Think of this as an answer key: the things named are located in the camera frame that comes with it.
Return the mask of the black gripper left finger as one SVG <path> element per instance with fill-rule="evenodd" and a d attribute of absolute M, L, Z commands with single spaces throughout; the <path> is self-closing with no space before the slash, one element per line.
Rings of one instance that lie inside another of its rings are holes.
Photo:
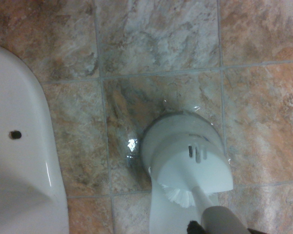
<path fill-rule="evenodd" d="M 187 234 L 206 234 L 206 231 L 197 221 L 191 220 L 187 227 Z"/>

